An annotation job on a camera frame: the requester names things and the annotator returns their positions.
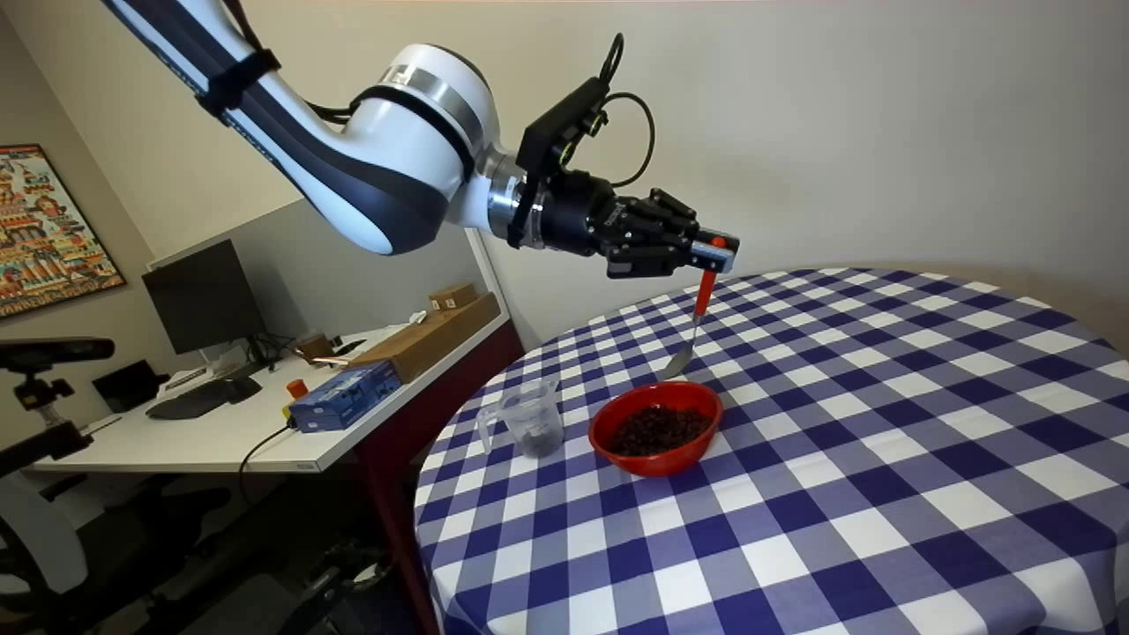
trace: white wall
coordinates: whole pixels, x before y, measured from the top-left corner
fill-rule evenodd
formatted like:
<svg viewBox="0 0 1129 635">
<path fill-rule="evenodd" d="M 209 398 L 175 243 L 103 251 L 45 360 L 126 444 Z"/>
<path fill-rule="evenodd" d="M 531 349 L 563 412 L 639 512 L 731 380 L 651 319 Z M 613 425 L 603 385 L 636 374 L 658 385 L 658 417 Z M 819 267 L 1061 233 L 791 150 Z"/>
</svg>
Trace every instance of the white wall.
<svg viewBox="0 0 1129 635">
<path fill-rule="evenodd" d="M 298 200 L 226 233 L 272 334 L 347 334 L 407 324 L 447 287 L 489 290 L 456 227 L 404 259 L 371 259 Z"/>
<path fill-rule="evenodd" d="M 137 278 L 142 264 L 147 262 L 147 251 L 131 215 L 113 197 L 107 176 L 92 163 L 90 150 L 66 124 L 62 102 L 52 100 L 31 57 L 19 45 L 3 18 L 0 18 L 0 143 L 35 143 L 45 150 L 66 190 L 73 195 L 73 200 L 103 237 L 107 251 L 126 276 L 125 290 L 109 290 L 100 298 L 84 298 L 84 299 L 72 299 L 72 304 L 57 304 L 45 311 L 0 322 L 0 343 L 57 339 L 57 334 L 100 334 L 116 343 L 113 360 L 65 364 L 52 374 L 45 374 L 45 379 L 66 379 L 79 392 L 73 398 L 62 398 L 57 412 L 72 417 L 73 425 L 92 425 L 107 417 L 107 403 L 96 394 L 92 379 L 116 370 L 131 360 L 153 360 L 155 369 L 170 369 L 177 356 Z M 10 389 L 19 380 L 20 379 L 0 370 L 0 449 L 6 449 L 10 441 L 20 441 L 24 434 L 43 432 L 43 421 L 24 412 L 13 403 Z"/>
<path fill-rule="evenodd" d="M 928 262 L 1018 282 L 1129 343 L 1124 0 L 247 6 L 285 79 L 317 102 L 347 102 L 404 44 L 461 49 L 496 84 L 509 150 L 626 32 L 617 88 L 643 91 L 663 136 L 639 195 L 666 189 L 746 237 L 743 273 Z M 153 251 L 294 197 L 103 4 L 3 11 Z M 583 163 L 620 176 L 639 136 L 626 110 Z M 537 334 L 687 282 L 603 282 L 601 262 L 491 251 Z"/>
</svg>

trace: checkered tablecloth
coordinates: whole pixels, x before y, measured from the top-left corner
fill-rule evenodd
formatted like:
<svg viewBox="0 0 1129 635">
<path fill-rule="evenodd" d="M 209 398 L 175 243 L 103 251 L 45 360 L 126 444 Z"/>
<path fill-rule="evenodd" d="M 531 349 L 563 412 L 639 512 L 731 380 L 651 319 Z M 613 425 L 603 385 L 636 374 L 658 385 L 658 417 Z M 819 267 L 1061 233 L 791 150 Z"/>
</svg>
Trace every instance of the checkered tablecloth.
<svg viewBox="0 0 1129 635">
<path fill-rule="evenodd" d="M 453 631 L 1101 631 L 1125 597 L 1129 364 L 1065 316 L 910 273 L 719 282 L 711 456 L 636 480 L 588 417 L 687 334 L 687 293 L 553 339 L 446 429 L 418 536 Z M 563 379 L 552 458 L 484 441 Z"/>
</svg>

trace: framed picture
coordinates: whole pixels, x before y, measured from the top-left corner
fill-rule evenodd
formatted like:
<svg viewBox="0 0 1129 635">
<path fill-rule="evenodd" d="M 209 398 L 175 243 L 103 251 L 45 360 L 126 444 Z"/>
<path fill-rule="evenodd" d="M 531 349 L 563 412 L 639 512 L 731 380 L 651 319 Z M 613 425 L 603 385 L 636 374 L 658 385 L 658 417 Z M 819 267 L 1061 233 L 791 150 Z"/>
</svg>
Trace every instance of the framed picture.
<svg viewBox="0 0 1129 635">
<path fill-rule="evenodd" d="M 40 146 L 0 146 L 0 319 L 125 287 Z"/>
</svg>

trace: clear plastic cup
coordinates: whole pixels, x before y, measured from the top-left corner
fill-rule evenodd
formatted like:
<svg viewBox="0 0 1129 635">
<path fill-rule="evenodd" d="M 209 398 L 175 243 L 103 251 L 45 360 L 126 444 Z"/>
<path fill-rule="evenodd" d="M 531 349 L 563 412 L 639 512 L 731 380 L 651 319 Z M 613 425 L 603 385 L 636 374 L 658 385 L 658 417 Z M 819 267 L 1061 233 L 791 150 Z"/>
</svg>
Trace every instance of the clear plastic cup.
<svg viewBox="0 0 1129 635">
<path fill-rule="evenodd" d="M 509 441 L 517 452 L 544 458 L 565 444 L 565 412 L 558 403 L 558 380 L 526 380 L 500 394 L 497 406 L 484 412 L 489 449 Z"/>
</svg>

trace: computer monitor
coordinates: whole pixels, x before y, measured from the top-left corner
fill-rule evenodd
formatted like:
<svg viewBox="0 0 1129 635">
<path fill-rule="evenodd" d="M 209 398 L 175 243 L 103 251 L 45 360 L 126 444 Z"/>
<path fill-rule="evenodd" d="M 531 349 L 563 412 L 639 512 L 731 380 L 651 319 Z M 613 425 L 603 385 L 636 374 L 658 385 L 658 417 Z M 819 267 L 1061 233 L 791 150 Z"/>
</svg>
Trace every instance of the computer monitor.
<svg viewBox="0 0 1129 635">
<path fill-rule="evenodd" d="M 267 329 L 230 240 L 153 267 L 142 278 L 177 352 L 244 339 L 256 369 L 267 369 L 257 345 Z"/>
</svg>

